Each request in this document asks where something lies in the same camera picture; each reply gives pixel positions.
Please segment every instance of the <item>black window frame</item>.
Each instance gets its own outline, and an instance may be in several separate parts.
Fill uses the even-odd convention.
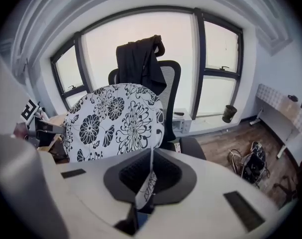
[[[86,62],[85,62],[85,57],[83,53],[83,48],[82,48],[82,35],[79,32],[76,32],[67,42],[64,43],[64,45],[57,50],[57,52],[50,58],[51,62],[51,69],[53,73],[54,80],[56,82],[56,86],[58,88],[60,97],[62,99],[62,102],[64,103],[65,107],[67,110],[69,110],[71,107],[69,107],[69,104],[66,100],[67,97],[73,96],[77,93],[87,91],[87,93],[90,93],[93,88],[91,85],[91,81],[89,78]],[[57,66],[56,63],[57,61],[72,47],[75,47],[76,51],[76,60],[77,60],[77,65],[79,69],[79,73],[81,76],[82,80],[82,85],[77,86],[71,90],[64,91],[61,80],[58,74]]]
[[[102,19],[88,25],[87,27],[83,28],[79,32],[76,32],[74,34],[74,36],[72,38],[70,38],[65,44],[63,44],[63,46],[50,58],[54,79],[55,79],[56,85],[58,87],[58,91],[61,96],[61,99],[67,110],[70,109],[70,107],[66,101],[67,97],[72,96],[72,95],[77,94],[82,91],[87,91],[88,93],[93,91],[89,73],[88,73],[88,69],[86,66],[84,51],[82,48],[82,41],[81,41],[82,36],[103,24],[106,24],[110,21],[113,21],[113,20],[116,20],[116,19],[119,19],[122,17],[140,14],[140,13],[161,12],[161,11],[194,14],[197,24],[198,24],[197,25],[197,30],[198,30],[198,33],[197,33],[198,40],[197,41],[198,41],[199,59],[197,59],[198,64],[196,67],[198,77],[196,79],[195,86],[194,86],[195,92],[194,92],[194,97],[193,97],[193,102],[192,102],[192,107],[191,107],[191,112],[190,112],[191,118],[193,120],[195,120],[197,118],[197,112],[198,112],[198,108],[199,108],[199,104],[200,104],[201,90],[202,90],[202,83],[203,83],[204,75],[235,79],[236,85],[235,85],[232,99],[230,102],[231,105],[234,104],[236,96],[237,96],[237,92],[239,89],[241,72],[242,72],[242,64],[243,64],[244,43],[243,43],[242,29],[221,17],[204,12],[200,8],[187,8],[187,7],[182,7],[182,6],[170,6],[170,5],[155,5],[155,6],[145,6],[145,7],[138,7],[138,8],[125,10],[125,11],[120,11],[120,12],[109,15],[105,18],[102,18]],[[206,37],[205,37],[204,21],[207,21],[207,22],[216,24],[218,26],[221,26],[223,28],[226,28],[238,35],[238,61],[237,61],[236,73],[229,72],[226,70],[206,68]],[[83,85],[76,87],[72,90],[69,90],[67,92],[64,92],[61,82],[60,82],[59,75],[58,75],[56,62],[73,45],[75,46],[77,64],[78,64],[78,68],[79,68],[79,72],[81,75]]]

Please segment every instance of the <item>office chair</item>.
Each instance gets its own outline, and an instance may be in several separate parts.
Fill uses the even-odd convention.
[[[160,99],[148,88],[120,83],[82,97],[68,112],[63,147],[70,162],[159,147],[164,133]]]
[[[164,111],[164,127],[165,133],[160,148],[176,151],[175,145],[171,142],[176,139],[173,132],[173,109],[177,88],[181,77],[181,67],[179,63],[173,60],[158,61],[164,79],[166,81],[165,90],[159,95]],[[114,69],[109,73],[108,82],[110,85],[118,83],[118,69]],[[181,152],[183,154],[206,160],[201,146],[193,137],[180,138]]]

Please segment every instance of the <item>floral chair cover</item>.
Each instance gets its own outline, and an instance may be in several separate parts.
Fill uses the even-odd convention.
[[[63,147],[70,162],[149,148],[154,140],[159,147],[164,135],[162,103],[142,85],[110,85],[82,97],[69,110],[63,126]]]

